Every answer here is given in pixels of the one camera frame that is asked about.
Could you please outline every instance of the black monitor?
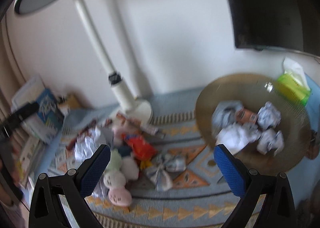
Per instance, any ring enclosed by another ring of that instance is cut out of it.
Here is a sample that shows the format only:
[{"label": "black monitor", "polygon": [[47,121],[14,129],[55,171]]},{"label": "black monitor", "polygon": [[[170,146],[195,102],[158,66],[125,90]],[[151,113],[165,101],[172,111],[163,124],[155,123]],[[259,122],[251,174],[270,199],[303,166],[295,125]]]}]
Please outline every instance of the black monitor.
[{"label": "black monitor", "polygon": [[320,57],[320,0],[229,0],[236,48]]}]

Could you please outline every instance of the candy wrapper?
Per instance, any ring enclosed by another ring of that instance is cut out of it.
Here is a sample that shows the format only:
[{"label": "candy wrapper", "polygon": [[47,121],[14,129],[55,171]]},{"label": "candy wrapper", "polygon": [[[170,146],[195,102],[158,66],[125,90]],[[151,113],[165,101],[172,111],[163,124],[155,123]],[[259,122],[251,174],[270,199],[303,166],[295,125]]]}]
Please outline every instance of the candy wrapper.
[{"label": "candy wrapper", "polygon": [[186,167],[186,159],[183,156],[162,153],[156,157],[154,166],[145,169],[145,174],[156,185],[158,191],[167,191],[172,188],[172,179],[168,172],[184,171]]},{"label": "candy wrapper", "polygon": [[88,129],[79,136],[75,145],[75,158],[83,162],[89,159],[100,145],[105,144],[113,148],[113,131],[108,128],[95,127]]},{"label": "candy wrapper", "polygon": [[141,135],[124,135],[124,141],[132,148],[135,158],[140,161],[151,159],[156,153],[153,148]]}]

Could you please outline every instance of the crumpled paper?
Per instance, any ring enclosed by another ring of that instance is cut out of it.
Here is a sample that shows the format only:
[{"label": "crumpled paper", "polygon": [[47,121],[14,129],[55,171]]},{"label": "crumpled paper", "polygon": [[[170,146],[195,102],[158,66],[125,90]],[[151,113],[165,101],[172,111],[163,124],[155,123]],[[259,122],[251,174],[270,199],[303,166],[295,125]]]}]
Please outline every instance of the crumpled paper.
[{"label": "crumpled paper", "polygon": [[235,113],[243,109],[243,104],[239,100],[222,101],[217,105],[212,114],[212,125],[217,128],[225,128],[236,122]]},{"label": "crumpled paper", "polygon": [[234,123],[219,132],[216,137],[216,145],[223,144],[234,155],[246,147],[248,143],[258,140],[260,136],[261,132],[255,124]]},{"label": "crumpled paper", "polygon": [[265,155],[268,151],[276,149],[274,156],[280,153],[284,148],[284,139],[282,131],[277,133],[273,129],[264,131],[257,145],[257,150]]},{"label": "crumpled paper", "polygon": [[265,106],[260,108],[258,112],[258,124],[263,130],[269,127],[276,127],[280,121],[281,113],[271,102],[266,102]]},{"label": "crumpled paper", "polygon": [[155,158],[154,166],[145,169],[145,174],[156,185],[156,190],[167,191],[173,186],[168,172],[180,172],[186,168],[186,159],[183,156],[161,153]]}]

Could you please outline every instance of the trash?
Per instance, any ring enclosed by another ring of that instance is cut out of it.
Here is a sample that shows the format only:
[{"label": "trash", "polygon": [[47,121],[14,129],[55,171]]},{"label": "trash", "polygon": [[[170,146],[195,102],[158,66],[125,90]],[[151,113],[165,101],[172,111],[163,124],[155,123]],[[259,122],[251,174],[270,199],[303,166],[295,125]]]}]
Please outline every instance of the trash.
[{"label": "trash", "polygon": [[212,125],[215,128],[225,128],[236,122],[236,111],[243,109],[243,104],[238,100],[222,101],[217,105],[212,114]]},{"label": "trash", "polygon": [[80,162],[89,159],[102,144],[112,148],[112,139],[113,133],[110,129],[100,127],[88,129],[77,139],[74,148],[75,159]]},{"label": "trash", "polygon": [[236,121],[237,123],[253,123],[255,124],[257,122],[257,114],[251,112],[248,109],[241,109],[239,111],[236,111]]},{"label": "trash", "polygon": [[124,141],[132,148],[134,157],[140,161],[151,159],[156,153],[153,148],[141,135],[124,135]]},{"label": "trash", "polygon": [[259,139],[260,135],[258,127],[233,123],[219,132],[216,145],[223,144],[234,155],[246,147],[248,143]]},{"label": "trash", "polygon": [[277,133],[273,129],[264,131],[261,135],[257,150],[265,155],[268,151],[276,149],[274,156],[280,153],[284,148],[284,139],[281,131]]},{"label": "trash", "polygon": [[183,156],[161,153],[155,159],[155,166],[146,168],[145,174],[156,185],[158,191],[167,191],[173,186],[168,172],[185,171],[186,168],[186,159]]},{"label": "trash", "polygon": [[260,108],[258,112],[258,124],[263,130],[269,127],[276,127],[280,121],[281,113],[271,102],[266,102],[265,106]]}]

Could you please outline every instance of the gold tray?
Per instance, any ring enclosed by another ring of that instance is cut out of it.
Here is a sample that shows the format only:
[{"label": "gold tray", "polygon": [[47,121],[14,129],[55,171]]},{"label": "gold tray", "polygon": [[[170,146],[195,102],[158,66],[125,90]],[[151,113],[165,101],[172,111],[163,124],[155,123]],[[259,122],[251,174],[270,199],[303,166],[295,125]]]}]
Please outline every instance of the gold tray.
[{"label": "gold tray", "polygon": [[212,114],[224,100],[240,100],[245,108],[255,113],[270,101],[281,112],[281,123],[275,131],[283,133],[283,151],[275,157],[273,151],[262,155],[256,150],[257,142],[248,144],[236,154],[248,169],[255,168],[263,175],[277,175],[301,161],[310,144],[310,123],[304,106],[290,89],[257,74],[227,75],[207,85],[196,102],[196,123],[211,148],[215,147],[215,137],[220,131],[212,128]]}]

